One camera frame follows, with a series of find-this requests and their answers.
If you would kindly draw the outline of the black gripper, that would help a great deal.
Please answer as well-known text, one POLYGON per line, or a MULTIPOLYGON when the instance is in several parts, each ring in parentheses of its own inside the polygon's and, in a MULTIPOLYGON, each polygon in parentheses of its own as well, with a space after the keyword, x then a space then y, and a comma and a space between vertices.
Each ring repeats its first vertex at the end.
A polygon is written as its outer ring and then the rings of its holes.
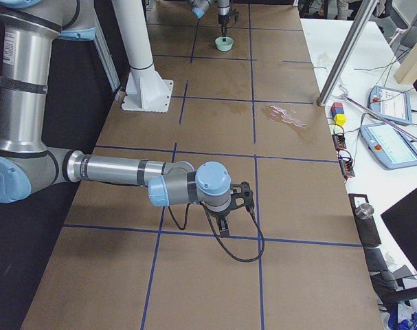
POLYGON ((219 237, 223 237, 223 238, 229 237, 229 227, 228 227, 228 222, 227 222, 229 211, 224 210, 220 212, 214 212, 211 210, 210 214, 216 220, 216 224, 218 226, 219 237))
POLYGON ((227 36, 227 24, 229 23, 229 7, 218 7, 218 23, 221 25, 221 36, 227 36))

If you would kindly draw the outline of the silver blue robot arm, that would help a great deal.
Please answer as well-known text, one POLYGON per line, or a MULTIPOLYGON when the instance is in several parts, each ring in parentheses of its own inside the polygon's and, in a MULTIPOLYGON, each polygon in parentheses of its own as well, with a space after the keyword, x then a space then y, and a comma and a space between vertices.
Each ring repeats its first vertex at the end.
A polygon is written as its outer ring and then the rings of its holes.
POLYGON ((217 3, 218 7, 218 23, 221 25, 221 36, 223 39, 227 37, 227 24, 230 17, 230 1, 229 0, 187 0, 189 6, 192 8, 193 14, 197 19, 202 18, 205 13, 212 7, 213 3, 217 3))
POLYGON ((156 162, 49 148, 42 139, 52 43, 95 38, 92 1, 0 1, 0 203, 62 182, 144 186, 154 206, 201 204, 214 234, 227 237, 232 184, 218 162, 156 162))

